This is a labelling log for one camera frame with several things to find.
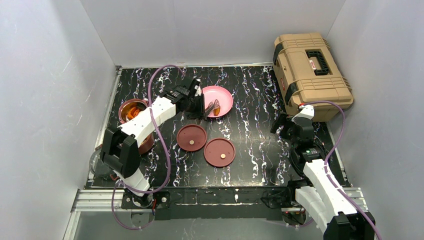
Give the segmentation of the metal serving tongs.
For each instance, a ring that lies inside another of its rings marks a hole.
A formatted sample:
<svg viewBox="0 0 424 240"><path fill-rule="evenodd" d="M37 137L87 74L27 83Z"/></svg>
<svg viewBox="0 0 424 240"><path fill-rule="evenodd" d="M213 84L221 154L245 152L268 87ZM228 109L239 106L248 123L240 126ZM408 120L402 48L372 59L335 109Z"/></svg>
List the metal serving tongs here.
<svg viewBox="0 0 424 240"><path fill-rule="evenodd" d="M215 99L214 101L211 101L209 103L209 105L207 106L207 108L205 109L205 115L207 117L215 117L214 114L213 114L213 109L214 109L214 105L215 104L219 104L220 105L220 102L219 102L218 99Z"/></svg>

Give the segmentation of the red steel lunch bowl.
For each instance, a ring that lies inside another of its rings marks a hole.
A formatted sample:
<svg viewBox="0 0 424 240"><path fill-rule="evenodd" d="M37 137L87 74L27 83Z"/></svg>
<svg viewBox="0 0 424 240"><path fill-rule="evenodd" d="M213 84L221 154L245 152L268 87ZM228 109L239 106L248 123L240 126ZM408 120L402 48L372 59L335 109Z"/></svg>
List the red steel lunch bowl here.
<svg viewBox="0 0 424 240"><path fill-rule="evenodd" d="M143 141L137 142L138 152L140 155L143 155L149 152L154 145L154 136L153 133L148 135Z"/></svg>
<svg viewBox="0 0 424 240"><path fill-rule="evenodd" d="M140 112L143 112L149 106L149 102L145 99L130 99L125 101L118 110L119 122L127 123L134 119Z"/></svg>

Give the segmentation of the orange fried food piece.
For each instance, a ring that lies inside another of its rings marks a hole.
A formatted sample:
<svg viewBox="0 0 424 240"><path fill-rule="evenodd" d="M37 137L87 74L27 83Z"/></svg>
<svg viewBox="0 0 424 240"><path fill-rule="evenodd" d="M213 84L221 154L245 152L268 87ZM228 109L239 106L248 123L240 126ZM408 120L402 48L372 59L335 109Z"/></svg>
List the orange fried food piece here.
<svg viewBox="0 0 424 240"><path fill-rule="evenodd" d="M213 116L217 117L220 114L221 106L219 103L216 103L213 108Z"/></svg>

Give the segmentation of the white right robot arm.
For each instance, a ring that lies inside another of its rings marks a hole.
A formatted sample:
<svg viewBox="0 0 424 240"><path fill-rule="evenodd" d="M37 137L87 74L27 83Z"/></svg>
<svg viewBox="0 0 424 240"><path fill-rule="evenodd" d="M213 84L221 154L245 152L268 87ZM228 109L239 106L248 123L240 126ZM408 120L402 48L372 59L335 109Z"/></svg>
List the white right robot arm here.
<svg viewBox="0 0 424 240"><path fill-rule="evenodd" d="M281 112L271 127L290 142L290 163L300 180L290 180L282 205L298 204L310 214L325 240L373 240L375 219L363 210L334 179L325 163L326 150L314 140L313 121L304 115Z"/></svg>

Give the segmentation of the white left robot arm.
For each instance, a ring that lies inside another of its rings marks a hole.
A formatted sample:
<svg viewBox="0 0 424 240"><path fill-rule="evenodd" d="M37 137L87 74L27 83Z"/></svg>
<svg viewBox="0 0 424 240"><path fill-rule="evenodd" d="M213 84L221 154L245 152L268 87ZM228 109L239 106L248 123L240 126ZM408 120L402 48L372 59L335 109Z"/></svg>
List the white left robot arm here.
<svg viewBox="0 0 424 240"><path fill-rule="evenodd" d="M112 169L130 192L138 197L153 194L140 170L139 148L159 126L181 112L190 119L204 119L205 97L200 79L185 77L174 87L164 90L135 118L104 132L100 160Z"/></svg>

